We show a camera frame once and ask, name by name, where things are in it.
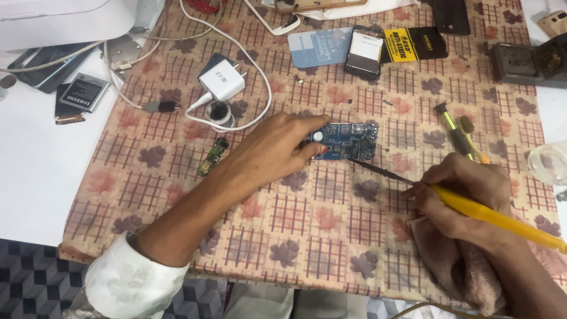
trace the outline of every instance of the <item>floral tablecloth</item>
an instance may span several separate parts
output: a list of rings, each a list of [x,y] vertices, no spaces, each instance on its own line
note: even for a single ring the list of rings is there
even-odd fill
[[[271,25],[287,22],[287,16],[256,5]],[[229,0],[218,27],[266,72],[273,93],[268,115],[326,113],[336,122],[377,124],[372,163],[408,179],[418,180],[454,150],[433,111],[446,101],[453,118],[472,119],[476,145],[508,171],[516,209],[559,236],[553,191],[527,172],[527,152],[544,143],[535,88],[496,85],[488,57],[499,41],[529,44],[520,0],[467,1],[467,7],[472,34],[444,35],[448,58],[386,64],[376,82],[345,73],[343,65],[295,68],[286,36],[267,32],[241,1]],[[177,1],[166,10],[166,36],[204,30],[184,17]],[[210,22],[215,18],[191,12]],[[311,19],[294,32],[368,26],[373,20],[385,29],[434,25],[431,7],[423,4],[349,19]],[[196,76],[214,52],[248,72],[246,89],[230,101],[238,123],[264,108],[267,93],[259,73],[223,36],[211,32],[162,43],[134,67],[123,92],[137,103],[175,100],[182,108],[149,114],[116,102],[72,203],[63,257],[90,262],[123,231],[152,223],[201,181],[197,166],[217,137],[227,137],[230,152],[250,132],[220,135],[183,116],[204,93]],[[413,202],[400,198],[406,187],[346,161],[311,161],[230,209],[203,239],[191,272],[452,304],[417,255],[405,223],[414,216]],[[555,279],[567,288],[567,276]]]

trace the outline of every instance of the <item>cloth rag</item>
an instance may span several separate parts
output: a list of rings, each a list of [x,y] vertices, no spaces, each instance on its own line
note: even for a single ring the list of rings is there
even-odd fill
[[[512,216],[528,224],[514,208]],[[485,316],[506,305],[498,276],[479,247],[445,237],[426,217],[408,223],[421,259],[449,297],[462,301],[462,306],[468,305]],[[567,272],[567,256],[531,241],[528,241],[528,246],[551,276]]]
[[[264,6],[274,8],[274,0],[262,0]],[[364,5],[352,6],[352,7],[342,7],[327,10],[313,10],[298,12],[297,14],[304,15],[311,19],[316,20],[334,20],[342,18],[350,18],[352,16],[360,16],[366,14],[375,14],[378,12],[384,12],[392,10],[395,8],[409,6],[409,5],[419,5],[421,2],[417,0],[368,0]]]

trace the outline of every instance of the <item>charging port board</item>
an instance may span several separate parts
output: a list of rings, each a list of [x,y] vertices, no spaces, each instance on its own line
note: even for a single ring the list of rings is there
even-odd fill
[[[307,142],[319,142],[327,146],[325,154],[314,156],[317,160],[369,161],[376,152],[378,127],[374,124],[329,123],[307,135]]]

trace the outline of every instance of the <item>charging cable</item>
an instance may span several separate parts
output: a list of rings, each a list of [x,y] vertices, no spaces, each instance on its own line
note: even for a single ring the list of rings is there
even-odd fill
[[[217,29],[215,26],[213,26],[212,24],[208,23],[207,21],[203,21],[203,20],[201,20],[201,19],[197,19],[197,18],[194,18],[194,17],[190,16],[190,15],[187,13],[187,10],[185,10],[185,6],[183,5],[183,0],[179,0],[179,2],[180,2],[180,4],[181,4],[181,9],[183,10],[183,13],[185,14],[185,16],[187,16],[187,18],[189,18],[189,19],[191,19],[191,20],[193,20],[193,21],[197,21],[197,22],[203,23],[204,25],[210,27],[211,29],[217,31],[217,32],[220,33],[221,35],[225,36],[227,39],[229,39],[229,40],[231,40],[232,42],[234,42],[234,43],[242,50],[242,52],[244,53],[244,55],[246,55],[246,57],[250,60],[250,62],[252,63],[252,65],[258,70],[258,72],[260,72],[260,75],[261,75],[262,78],[264,79],[264,82],[266,83],[266,87],[268,88],[268,101],[266,102],[266,107],[264,108],[264,110],[262,111],[262,113],[259,114],[259,116],[258,116],[257,118],[253,119],[250,123],[245,124],[245,125],[243,125],[243,126],[229,128],[229,127],[224,127],[224,126],[221,126],[221,125],[218,125],[218,124],[214,124],[214,123],[211,122],[211,121],[207,121],[207,120],[204,120],[204,119],[200,119],[200,118],[198,118],[198,117],[190,116],[190,115],[189,115],[189,112],[191,112],[191,111],[196,107],[196,106],[193,106],[193,105],[195,105],[196,103],[194,103],[191,107],[187,108],[187,110],[185,111],[185,116],[186,116],[187,118],[191,119],[191,120],[194,120],[194,121],[197,121],[197,122],[201,122],[201,123],[205,123],[205,124],[211,125],[211,126],[214,127],[214,128],[218,128],[218,129],[221,129],[221,130],[224,130],[224,131],[239,131],[239,130],[241,130],[241,129],[245,129],[245,128],[247,128],[247,127],[250,127],[250,126],[254,125],[254,123],[258,122],[258,121],[266,114],[266,112],[268,112],[268,109],[270,108],[270,104],[272,104],[272,88],[270,87],[270,83],[268,82],[268,78],[266,77],[266,74],[264,74],[264,72],[262,71],[262,69],[260,69],[260,67],[258,66],[258,64],[256,64],[256,62],[254,62],[254,60],[250,57],[250,55],[248,54],[248,52],[246,52],[246,50],[242,47],[242,45],[241,45],[238,41],[236,41],[235,39],[233,39],[230,35],[228,35],[228,34],[222,32],[222,31],[219,30],[219,29]],[[203,99],[203,100],[210,99],[210,96],[208,96],[208,94],[205,94],[204,96],[202,96],[202,97],[197,101],[197,103],[198,103],[201,99]]]

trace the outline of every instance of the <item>shirt cuff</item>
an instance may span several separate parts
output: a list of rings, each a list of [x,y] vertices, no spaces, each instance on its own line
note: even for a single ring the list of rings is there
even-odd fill
[[[109,318],[145,318],[165,310],[189,269],[149,260],[130,246],[131,236],[120,235],[91,264],[85,278],[88,301]]]

